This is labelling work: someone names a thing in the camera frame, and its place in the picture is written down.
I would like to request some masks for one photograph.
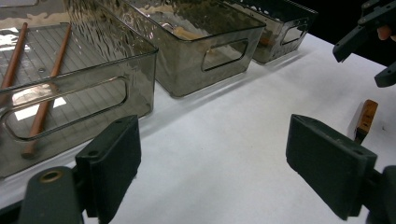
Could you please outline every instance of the plastic storage bin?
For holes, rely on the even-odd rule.
[[[0,8],[0,82],[28,22],[14,83],[0,90],[0,177],[94,138],[115,119],[152,110],[158,49],[104,8],[66,4]],[[50,77],[69,22],[61,72]],[[47,101],[44,129],[30,134],[38,105]],[[35,151],[25,159],[29,145]]]
[[[228,0],[227,4],[267,24],[253,55],[258,63],[297,50],[318,15],[288,0]]]
[[[97,0],[159,48],[156,79],[173,97],[248,69],[264,23],[216,0]]]

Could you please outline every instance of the white tabletop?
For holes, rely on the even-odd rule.
[[[154,110],[139,120],[142,162],[112,223],[345,223],[287,164],[290,116],[352,137],[362,103],[378,102],[362,145],[382,173],[396,164],[396,86],[374,80],[384,68],[354,54],[338,63],[331,44],[307,35],[293,53],[182,99],[156,85]],[[363,207],[347,223],[366,217]]]

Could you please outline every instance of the wooden chopstick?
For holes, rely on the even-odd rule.
[[[66,34],[64,35],[64,41],[62,42],[61,48],[58,53],[58,57],[56,58],[55,65],[52,68],[52,71],[50,73],[51,77],[56,77],[58,76],[61,66],[62,66],[62,60],[64,58],[64,54],[66,52],[66,47],[67,47],[67,42],[69,39],[71,31],[71,24],[67,26]],[[41,133],[44,129],[44,123],[46,120],[47,116],[47,111],[50,107],[51,101],[46,101],[40,104],[38,107],[37,113],[35,114],[35,120],[33,121],[32,124],[32,129],[30,130],[29,137],[33,137],[35,135],[38,135]],[[32,159],[35,156],[35,142],[31,141],[29,144],[26,146],[26,148],[23,150],[21,153],[21,156],[25,159]]]
[[[15,45],[15,49],[12,52],[11,59],[9,60],[9,64],[7,67],[6,74],[4,75],[3,82],[1,84],[1,89],[12,86],[14,82],[15,72],[17,70],[17,65],[19,63],[19,59],[21,57],[21,50],[24,47],[24,38],[26,36],[27,23],[24,22],[21,28],[20,36],[18,37],[17,44]]]

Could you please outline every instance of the hand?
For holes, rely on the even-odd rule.
[[[378,31],[378,38],[380,40],[386,40],[390,37],[393,41],[396,41],[396,35],[392,35],[392,30],[389,26],[384,25],[376,30]]]

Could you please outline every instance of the black background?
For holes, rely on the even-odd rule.
[[[358,25],[361,5],[366,1],[307,1],[292,0],[318,13],[308,33],[332,44],[336,44]],[[396,42],[390,38],[379,40],[377,32],[370,33],[370,40],[354,53],[376,63],[389,66],[396,61]]]

